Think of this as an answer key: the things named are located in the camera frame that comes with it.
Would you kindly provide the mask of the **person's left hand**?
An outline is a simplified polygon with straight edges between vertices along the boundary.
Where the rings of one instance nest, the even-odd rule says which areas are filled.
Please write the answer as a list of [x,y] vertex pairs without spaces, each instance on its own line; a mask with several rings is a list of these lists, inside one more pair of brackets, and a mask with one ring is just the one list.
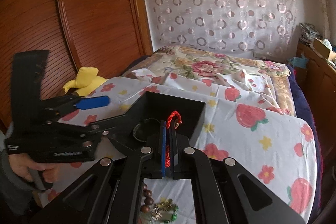
[[26,153],[9,155],[9,165],[16,175],[29,182],[33,181],[30,170],[42,171],[42,176],[48,183],[56,182],[59,178],[60,164],[34,162]]

